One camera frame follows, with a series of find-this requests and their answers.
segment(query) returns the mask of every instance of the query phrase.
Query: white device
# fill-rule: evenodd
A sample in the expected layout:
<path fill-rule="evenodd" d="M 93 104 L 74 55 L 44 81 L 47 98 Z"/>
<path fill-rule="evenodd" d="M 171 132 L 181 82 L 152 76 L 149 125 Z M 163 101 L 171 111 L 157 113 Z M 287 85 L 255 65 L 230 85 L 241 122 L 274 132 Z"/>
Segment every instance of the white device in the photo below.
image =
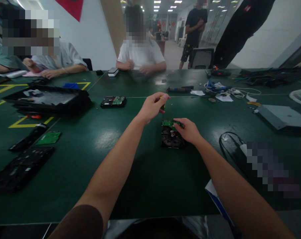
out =
<path fill-rule="evenodd" d="M 111 68 L 107 73 L 109 77 L 114 77 L 119 72 L 118 68 Z"/>
<path fill-rule="evenodd" d="M 22 76 L 22 75 L 24 75 L 26 73 L 27 73 L 27 71 L 20 70 L 20 71 L 10 72 L 8 74 L 0 74 L 0 76 L 2 76 L 2 77 L 8 77 L 8 78 L 17 78 L 17 77 Z"/>

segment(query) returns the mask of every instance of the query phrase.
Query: chair backrest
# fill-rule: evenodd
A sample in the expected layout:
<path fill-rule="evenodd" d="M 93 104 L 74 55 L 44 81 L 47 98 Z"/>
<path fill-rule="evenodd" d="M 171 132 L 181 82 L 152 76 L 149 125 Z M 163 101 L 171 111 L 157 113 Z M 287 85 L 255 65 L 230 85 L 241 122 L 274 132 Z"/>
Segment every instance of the chair backrest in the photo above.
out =
<path fill-rule="evenodd" d="M 83 59 L 83 62 L 86 63 L 87 68 L 88 68 L 89 71 L 92 71 L 92 70 L 93 70 L 93 67 L 92 67 L 92 61 L 91 61 L 90 58 L 85 58 L 85 59 Z"/>
<path fill-rule="evenodd" d="M 212 69 L 214 48 L 194 48 L 190 69 Z"/>

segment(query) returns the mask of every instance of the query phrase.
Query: black t-shirt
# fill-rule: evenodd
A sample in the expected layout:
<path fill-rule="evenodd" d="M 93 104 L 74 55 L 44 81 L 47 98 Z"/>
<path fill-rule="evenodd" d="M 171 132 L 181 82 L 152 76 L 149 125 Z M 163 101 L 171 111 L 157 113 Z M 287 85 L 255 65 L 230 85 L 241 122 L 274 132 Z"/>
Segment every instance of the black t-shirt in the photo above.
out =
<path fill-rule="evenodd" d="M 204 23 L 207 23 L 208 21 L 208 12 L 207 9 L 192 9 L 187 17 L 186 20 L 186 25 L 189 25 L 190 27 L 194 27 L 197 25 L 199 20 L 202 19 Z M 186 44 L 191 44 L 191 45 L 198 45 L 199 43 L 199 36 L 200 36 L 200 31 L 194 30 L 193 32 L 190 32 L 187 34 L 187 40 Z"/>

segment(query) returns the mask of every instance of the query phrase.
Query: red flag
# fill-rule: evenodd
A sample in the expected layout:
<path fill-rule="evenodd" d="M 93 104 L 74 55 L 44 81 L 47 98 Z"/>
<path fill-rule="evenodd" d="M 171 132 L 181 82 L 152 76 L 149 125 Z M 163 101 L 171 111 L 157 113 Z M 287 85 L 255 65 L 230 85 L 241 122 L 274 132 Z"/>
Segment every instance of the red flag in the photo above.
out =
<path fill-rule="evenodd" d="M 80 21 L 82 14 L 83 0 L 55 0 L 77 21 Z"/>

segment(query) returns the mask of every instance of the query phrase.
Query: blue cloth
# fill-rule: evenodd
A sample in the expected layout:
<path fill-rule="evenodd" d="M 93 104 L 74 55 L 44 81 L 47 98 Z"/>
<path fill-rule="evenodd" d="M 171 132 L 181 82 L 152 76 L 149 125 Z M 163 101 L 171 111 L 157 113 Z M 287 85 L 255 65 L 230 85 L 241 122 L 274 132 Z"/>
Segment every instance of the blue cloth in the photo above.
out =
<path fill-rule="evenodd" d="M 77 89 L 77 90 L 80 89 L 80 88 L 78 88 L 78 84 L 77 83 L 65 83 L 65 85 L 63 86 L 63 88 Z"/>

